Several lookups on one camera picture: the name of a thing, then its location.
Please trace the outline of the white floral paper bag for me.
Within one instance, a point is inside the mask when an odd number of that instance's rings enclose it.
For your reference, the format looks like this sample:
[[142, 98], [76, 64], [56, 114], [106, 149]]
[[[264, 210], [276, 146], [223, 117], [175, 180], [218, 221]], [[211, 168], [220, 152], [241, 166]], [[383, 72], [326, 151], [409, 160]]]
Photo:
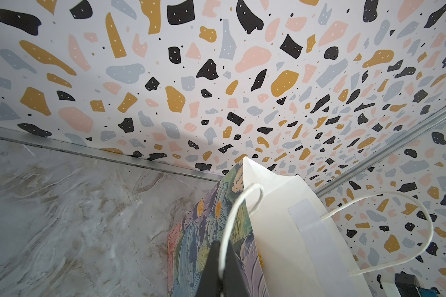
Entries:
[[168, 294], [195, 297], [209, 250], [230, 243], [250, 297], [367, 297], [364, 275], [320, 199], [298, 176], [243, 158], [168, 235]]

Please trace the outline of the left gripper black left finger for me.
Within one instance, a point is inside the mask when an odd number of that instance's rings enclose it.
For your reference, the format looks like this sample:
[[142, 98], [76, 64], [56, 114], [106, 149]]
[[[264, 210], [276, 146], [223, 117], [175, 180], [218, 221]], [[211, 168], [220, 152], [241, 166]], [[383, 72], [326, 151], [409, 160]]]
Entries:
[[223, 283], [218, 271], [220, 246], [219, 241], [214, 241], [211, 245], [195, 297], [220, 297], [223, 293]]

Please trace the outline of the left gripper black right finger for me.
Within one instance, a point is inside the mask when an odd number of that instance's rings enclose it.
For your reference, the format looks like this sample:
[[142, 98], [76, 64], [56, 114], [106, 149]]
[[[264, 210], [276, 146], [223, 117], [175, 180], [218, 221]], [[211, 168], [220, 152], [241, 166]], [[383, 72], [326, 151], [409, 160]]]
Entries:
[[249, 297], [244, 277], [236, 253], [230, 243], [226, 245], [226, 252], [221, 261], [223, 274], [221, 276], [222, 297]]

